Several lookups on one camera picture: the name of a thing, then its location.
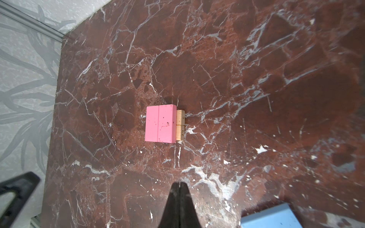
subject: light brown wooden block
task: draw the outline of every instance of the light brown wooden block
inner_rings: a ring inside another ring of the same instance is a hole
[[[185,125],[185,111],[184,110],[176,111],[176,125]]]
[[[176,141],[184,140],[185,126],[176,125]]]

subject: pink wooden block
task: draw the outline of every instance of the pink wooden block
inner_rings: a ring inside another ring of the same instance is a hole
[[[176,142],[176,105],[160,105],[158,110],[158,142]]]
[[[157,142],[159,106],[148,106],[146,112],[145,141]]]

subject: wooden block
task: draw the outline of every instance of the wooden block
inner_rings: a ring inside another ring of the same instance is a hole
[[[176,141],[184,140],[185,126],[176,125]]]
[[[184,110],[176,111],[176,125],[185,125],[185,111]]]
[[[157,141],[161,143],[176,142],[176,105],[159,106]]]
[[[157,142],[158,110],[158,106],[147,107],[145,132],[145,141],[147,142]]]

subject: black plastic object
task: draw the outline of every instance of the black plastic object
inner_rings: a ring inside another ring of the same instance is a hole
[[[158,228],[201,228],[186,183],[173,183]]]
[[[8,192],[15,194],[13,201],[0,218],[0,228],[9,228],[13,224],[40,180],[34,173],[27,172],[0,183],[0,195]]]

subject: gray metal strip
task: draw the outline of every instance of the gray metal strip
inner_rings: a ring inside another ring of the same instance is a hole
[[[22,13],[14,7],[4,3],[3,1],[0,1],[0,14],[3,14],[4,16],[7,16],[62,43],[62,38],[64,34]]]

